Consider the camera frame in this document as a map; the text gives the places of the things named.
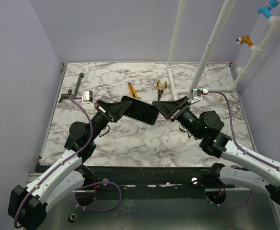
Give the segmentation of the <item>black smartphone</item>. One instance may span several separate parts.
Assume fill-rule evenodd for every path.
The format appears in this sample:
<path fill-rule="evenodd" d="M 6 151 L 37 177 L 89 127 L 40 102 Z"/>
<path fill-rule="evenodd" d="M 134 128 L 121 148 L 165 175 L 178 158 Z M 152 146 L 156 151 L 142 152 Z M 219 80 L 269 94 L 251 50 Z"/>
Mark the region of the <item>black smartphone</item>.
<path fill-rule="evenodd" d="M 121 102 L 131 101 L 132 104 L 124 112 L 124 116 L 134 120 L 154 125 L 158 118 L 159 110 L 152 104 L 140 101 L 134 97 L 123 96 Z"/>

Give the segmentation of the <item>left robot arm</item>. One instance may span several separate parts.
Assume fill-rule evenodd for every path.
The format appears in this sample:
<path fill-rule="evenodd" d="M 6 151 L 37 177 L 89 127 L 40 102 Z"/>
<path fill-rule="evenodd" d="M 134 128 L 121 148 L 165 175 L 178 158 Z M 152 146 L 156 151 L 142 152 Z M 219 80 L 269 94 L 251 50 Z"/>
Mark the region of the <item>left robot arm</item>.
<path fill-rule="evenodd" d="M 8 215 L 14 228 L 37 229 L 48 211 L 68 193 L 92 186 L 91 172 L 84 162 L 93 154 L 94 140 L 109 122 L 117 122 L 132 105 L 131 101 L 107 103 L 98 100 L 96 114 L 88 122 L 76 121 L 69 128 L 65 151 L 41 176 L 26 186 L 17 185 L 11 191 Z"/>

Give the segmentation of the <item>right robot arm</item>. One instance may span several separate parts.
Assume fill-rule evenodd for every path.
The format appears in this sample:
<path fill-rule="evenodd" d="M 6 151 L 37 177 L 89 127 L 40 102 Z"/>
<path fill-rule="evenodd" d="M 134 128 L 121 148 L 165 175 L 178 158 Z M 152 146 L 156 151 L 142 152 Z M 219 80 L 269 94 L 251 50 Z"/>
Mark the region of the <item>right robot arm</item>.
<path fill-rule="evenodd" d="M 215 111 L 203 112 L 197 117 L 190 111 L 188 97 L 177 101 L 153 101 L 152 104 L 167 120 L 177 120 L 195 139 L 201 140 L 199 146 L 206 154 L 246 168 L 246 171 L 239 171 L 222 166 L 207 175 L 209 186 L 217 188 L 221 184 L 232 184 L 257 189 L 280 205 L 280 162 L 248 150 L 234 135 L 222 133 L 224 123 Z"/>

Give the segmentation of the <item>yellow utility knife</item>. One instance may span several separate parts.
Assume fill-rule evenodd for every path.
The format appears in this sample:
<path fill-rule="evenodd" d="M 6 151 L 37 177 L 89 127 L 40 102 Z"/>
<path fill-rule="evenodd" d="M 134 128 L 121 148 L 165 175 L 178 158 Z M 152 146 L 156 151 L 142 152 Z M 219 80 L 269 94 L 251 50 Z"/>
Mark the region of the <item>yellow utility knife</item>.
<path fill-rule="evenodd" d="M 134 97 L 134 98 L 138 98 L 136 90 L 135 90 L 133 84 L 131 82 L 128 82 L 127 84 L 128 84 L 128 89 L 129 89 L 130 95 L 132 97 Z"/>

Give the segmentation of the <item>yellow handled pliers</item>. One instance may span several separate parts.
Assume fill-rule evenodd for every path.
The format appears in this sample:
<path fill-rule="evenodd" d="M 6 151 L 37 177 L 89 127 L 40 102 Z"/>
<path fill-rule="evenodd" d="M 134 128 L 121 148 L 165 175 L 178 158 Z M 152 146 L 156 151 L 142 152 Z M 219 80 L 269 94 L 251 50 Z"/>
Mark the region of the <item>yellow handled pliers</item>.
<path fill-rule="evenodd" d="M 167 87 L 167 81 L 164 81 L 163 87 L 160 85 L 160 83 L 161 83 L 161 80 L 158 80 L 157 81 L 157 100 L 158 101 L 160 101 L 161 96 Z"/>

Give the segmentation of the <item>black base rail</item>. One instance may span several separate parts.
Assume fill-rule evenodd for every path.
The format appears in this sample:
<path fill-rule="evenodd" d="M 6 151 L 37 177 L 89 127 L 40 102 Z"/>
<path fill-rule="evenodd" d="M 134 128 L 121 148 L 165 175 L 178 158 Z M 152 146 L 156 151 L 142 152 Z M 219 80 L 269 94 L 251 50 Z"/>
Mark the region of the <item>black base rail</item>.
<path fill-rule="evenodd" d="M 68 164 L 40 185 L 42 202 L 57 202 L 74 192 L 80 203 L 123 199 L 205 199 L 208 193 L 235 186 L 270 195 L 269 182 L 251 171 L 220 163 L 212 167 L 98 167 Z"/>

